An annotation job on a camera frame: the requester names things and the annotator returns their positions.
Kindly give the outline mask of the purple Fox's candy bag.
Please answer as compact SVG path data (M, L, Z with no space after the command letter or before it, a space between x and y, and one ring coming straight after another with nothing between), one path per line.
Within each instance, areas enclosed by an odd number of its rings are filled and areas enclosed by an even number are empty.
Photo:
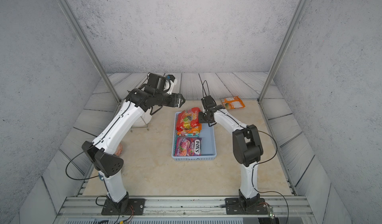
M174 156L201 156L202 138L199 137L177 137Z

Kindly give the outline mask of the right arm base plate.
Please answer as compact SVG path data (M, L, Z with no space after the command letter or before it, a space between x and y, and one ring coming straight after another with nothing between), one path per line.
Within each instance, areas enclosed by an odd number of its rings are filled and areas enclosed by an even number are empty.
M227 215L267 215L267 205L263 198L245 200L243 198L226 198L225 208Z

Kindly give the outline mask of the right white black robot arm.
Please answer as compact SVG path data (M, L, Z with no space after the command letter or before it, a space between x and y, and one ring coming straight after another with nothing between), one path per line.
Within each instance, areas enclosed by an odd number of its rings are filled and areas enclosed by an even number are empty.
M241 165L239 205L249 212L260 203L257 174L264 150L257 127L240 122L221 105L204 105L199 113L199 122L220 124L231 134L233 155Z

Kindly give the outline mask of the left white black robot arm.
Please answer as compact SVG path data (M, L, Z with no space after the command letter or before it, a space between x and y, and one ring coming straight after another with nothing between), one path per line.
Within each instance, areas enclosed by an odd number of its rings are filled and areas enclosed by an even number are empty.
M121 176L124 161L115 155L122 138L133 124L154 106L180 108L185 99L180 93L157 89L134 89L126 97L120 111L104 131L92 142L84 142L82 149L102 177L108 198L118 204L128 198Z

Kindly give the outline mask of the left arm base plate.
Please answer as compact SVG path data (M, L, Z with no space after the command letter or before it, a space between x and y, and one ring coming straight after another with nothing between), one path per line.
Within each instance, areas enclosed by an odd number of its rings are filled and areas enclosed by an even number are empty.
M145 207L145 199L124 198L119 203L113 202L109 197L103 204L102 216L142 216Z

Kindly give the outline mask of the red candy bag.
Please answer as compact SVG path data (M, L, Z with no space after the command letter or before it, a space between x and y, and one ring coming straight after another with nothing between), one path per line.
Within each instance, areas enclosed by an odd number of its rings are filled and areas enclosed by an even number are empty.
M181 131L190 131L199 128L199 113L200 108L193 107L188 110L184 110L177 115L176 130Z

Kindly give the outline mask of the orange multicolour Fox's candy bag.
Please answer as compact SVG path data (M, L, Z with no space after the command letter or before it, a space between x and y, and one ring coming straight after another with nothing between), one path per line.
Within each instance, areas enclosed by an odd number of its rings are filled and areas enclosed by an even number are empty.
M179 137L199 137L200 132L181 131L177 132Z

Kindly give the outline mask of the light blue plastic basket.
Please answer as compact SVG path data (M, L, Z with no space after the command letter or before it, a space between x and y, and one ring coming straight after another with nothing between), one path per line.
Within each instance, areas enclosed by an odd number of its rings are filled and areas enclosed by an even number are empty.
M196 161L196 160L214 160L217 156L216 143L214 137L214 127L209 127L208 124L202 124L202 131L198 137L201 139L199 156L175 156L177 139L180 137L177 135L176 123L178 120L178 114L181 112L176 112L174 114L174 132L173 132L173 144L171 156L175 161Z

